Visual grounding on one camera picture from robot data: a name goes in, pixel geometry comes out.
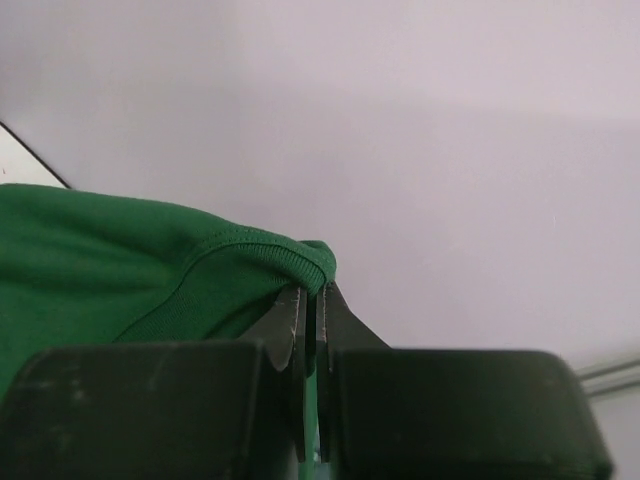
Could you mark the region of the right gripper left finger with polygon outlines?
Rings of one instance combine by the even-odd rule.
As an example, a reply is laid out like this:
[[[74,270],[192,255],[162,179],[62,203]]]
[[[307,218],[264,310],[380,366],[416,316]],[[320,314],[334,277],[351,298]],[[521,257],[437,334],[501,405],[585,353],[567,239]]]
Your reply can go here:
[[[236,340],[45,350],[1,405],[5,479],[294,479],[305,459],[307,298]]]

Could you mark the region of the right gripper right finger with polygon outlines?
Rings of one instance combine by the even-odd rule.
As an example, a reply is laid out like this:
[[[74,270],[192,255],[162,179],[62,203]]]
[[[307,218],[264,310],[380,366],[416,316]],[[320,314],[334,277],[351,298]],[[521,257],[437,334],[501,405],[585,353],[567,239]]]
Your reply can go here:
[[[317,295],[320,455],[334,479],[609,479],[577,376],[531,350],[387,345],[335,284]]]

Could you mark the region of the green polo t shirt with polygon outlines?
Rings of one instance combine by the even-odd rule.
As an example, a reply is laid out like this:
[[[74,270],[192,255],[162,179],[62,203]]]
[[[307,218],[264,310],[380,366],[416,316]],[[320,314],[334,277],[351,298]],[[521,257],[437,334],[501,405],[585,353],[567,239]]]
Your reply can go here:
[[[180,205],[37,185],[1,189],[1,405],[48,350],[236,340],[286,288],[308,300],[336,260],[320,241]],[[306,478],[315,429],[305,411]]]

